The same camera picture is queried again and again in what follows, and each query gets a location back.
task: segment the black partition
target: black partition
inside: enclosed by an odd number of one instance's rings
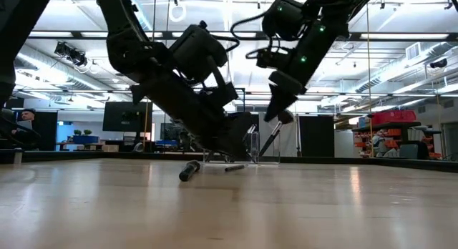
[[[33,125],[34,130],[41,135],[38,149],[41,151],[55,151],[57,112],[37,112]]]
[[[333,117],[299,117],[303,157],[334,157]]]

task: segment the ductwork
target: ductwork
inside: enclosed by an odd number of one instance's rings
[[[356,85],[351,89],[343,91],[349,93],[362,93],[369,89],[369,87],[374,87],[378,84],[384,83],[391,79],[401,77],[410,71],[417,68],[420,64],[428,64],[437,60],[439,57],[444,56],[447,52],[453,48],[458,47],[458,42],[441,42],[441,43],[431,43],[431,42],[422,42],[420,43],[421,52],[420,56],[408,60],[406,55],[392,61],[386,66],[380,68],[377,72],[371,75],[371,81],[369,81],[369,76],[364,77],[359,80]],[[338,104],[339,102],[344,101],[345,97],[332,97],[327,98],[323,101],[323,104]]]
[[[33,65],[36,69],[48,68],[50,74],[58,75],[59,81],[75,83],[72,89],[101,89],[112,90],[113,88],[97,81],[96,79],[81,74],[77,70],[68,67],[66,64],[56,62],[55,59],[48,57],[41,52],[38,52],[31,47],[24,45],[17,56],[22,62],[27,62],[28,65]],[[130,101],[132,98],[125,94],[113,94],[114,97],[121,101]]]

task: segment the blue object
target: blue object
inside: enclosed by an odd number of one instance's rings
[[[164,147],[177,147],[178,141],[175,140],[160,140],[155,142],[156,145],[164,146]]]
[[[73,143],[76,145],[98,144],[99,137],[89,135],[75,135],[73,136]]]

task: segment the ceiling light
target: ceiling light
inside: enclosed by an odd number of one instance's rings
[[[82,32],[81,35],[86,38],[107,38],[108,33],[104,31]]]
[[[458,98],[458,94],[441,94],[441,97],[445,97],[445,98]]]
[[[435,94],[393,94],[393,97],[435,97]]]
[[[350,125],[357,125],[359,123],[359,117],[354,117],[349,119],[349,124]]]
[[[404,103],[401,106],[402,107],[412,106],[413,104],[417,104],[417,103],[422,102],[422,101],[424,101],[424,99],[417,99],[417,100],[414,100],[414,101],[411,101],[411,102]]]
[[[338,92],[307,92],[304,95],[308,96],[336,96],[340,95]]]
[[[362,34],[362,39],[445,39],[449,34]]]
[[[30,92],[29,94],[38,99],[45,99],[45,100],[49,99],[48,96],[46,96],[45,94],[39,93],[39,92]]]
[[[395,107],[397,107],[397,106],[396,105],[378,106],[378,107],[372,108],[372,112],[380,112],[380,111],[392,109],[392,108],[395,108]]]
[[[152,31],[147,31],[146,32],[146,36],[148,37],[152,37]],[[164,37],[164,34],[162,34],[162,32],[155,32],[155,38],[162,38]]]
[[[131,91],[122,91],[122,90],[115,90],[112,91],[113,93],[123,93],[123,94],[129,94]]]
[[[63,89],[15,89],[17,92],[63,92]]]
[[[172,36],[175,37],[175,38],[178,38],[178,37],[180,37],[180,36],[182,36],[182,35],[183,35],[182,32],[173,32],[173,33],[172,33]]]
[[[69,31],[32,31],[29,37],[73,37]]]
[[[446,93],[446,92],[453,92],[453,91],[456,91],[458,90],[458,84],[451,84],[451,85],[447,85],[445,87],[442,87],[441,89],[438,89],[438,93],[442,94],[442,93]]]
[[[343,116],[366,116],[367,113],[340,113]]]
[[[408,92],[408,91],[412,91],[413,89],[417,88],[417,87],[420,87],[422,86],[423,84],[421,82],[417,82],[415,84],[410,84],[406,87],[402,87],[401,89],[398,89],[396,91],[394,91],[393,93],[394,94],[400,94],[400,93],[403,93],[403,92]]]
[[[385,96],[388,96],[388,94],[359,94],[360,96],[362,97],[369,97],[369,95],[374,98],[374,97],[385,97]]]
[[[107,93],[107,90],[76,90],[72,93]]]

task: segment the fluorescent light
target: fluorescent light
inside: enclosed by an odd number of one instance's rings
[[[223,37],[233,37],[230,32],[211,32],[210,34]],[[235,35],[243,38],[254,38],[256,37],[255,32],[236,32]]]
[[[73,37],[69,31],[32,31],[29,37]]]
[[[62,89],[15,89],[17,92],[63,92]]]
[[[422,101],[424,101],[424,99],[417,99],[417,100],[414,100],[414,101],[411,101],[411,102],[406,102],[401,106],[402,107],[412,106],[413,104],[417,104],[417,103],[422,102]]]
[[[108,93],[107,90],[75,90],[75,91],[70,91],[72,93]]]
[[[234,103],[236,105],[243,105],[243,102],[240,100],[235,100]],[[257,105],[269,105],[271,101],[268,100],[245,100],[245,106],[257,106]]]
[[[359,117],[354,117],[349,119],[349,124],[350,125],[357,125],[359,123]]]
[[[397,107],[397,106],[396,105],[378,106],[378,107],[372,108],[372,112],[380,112],[380,111],[392,109],[392,108],[395,108],[395,107]]]
[[[388,94],[359,94],[360,96],[362,97],[369,97],[369,95],[371,97],[385,97],[385,96],[388,96]]]
[[[152,37],[152,31],[147,31],[146,36]],[[155,38],[162,38],[162,37],[164,37],[162,32],[155,32]]]
[[[453,92],[456,90],[458,90],[458,84],[447,85],[446,87],[442,87],[441,89],[438,89],[437,91],[438,93],[442,94],[446,92]]]
[[[45,99],[45,100],[49,99],[48,96],[46,96],[45,94],[39,93],[39,92],[30,92],[29,94],[38,99]]]
[[[449,34],[362,34],[362,39],[445,39]]]
[[[107,38],[108,33],[105,31],[82,32],[81,35],[87,38]]]
[[[337,96],[340,95],[338,92],[307,92],[304,95],[308,96]]]
[[[367,113],[341,113],[343,116],[366,116]]]
[[[393,97],[435,97],[435,94],[393,94]]]
[[[458,94],[441,94],[441,97],[445,97],[445,98],[458,98]]]
[[[398,89],[398,90],[394,91],[393,93],[394,94],[400,94],[400,93],[403,93],[403,92],[412,91],[413,89],[415,89],[417,87],[420,87],[422,85],[423,84],[421,82],[417,82],[415,84],[410,84],[410,85],[407,85],[406,87],[402,87],[401,89]]]

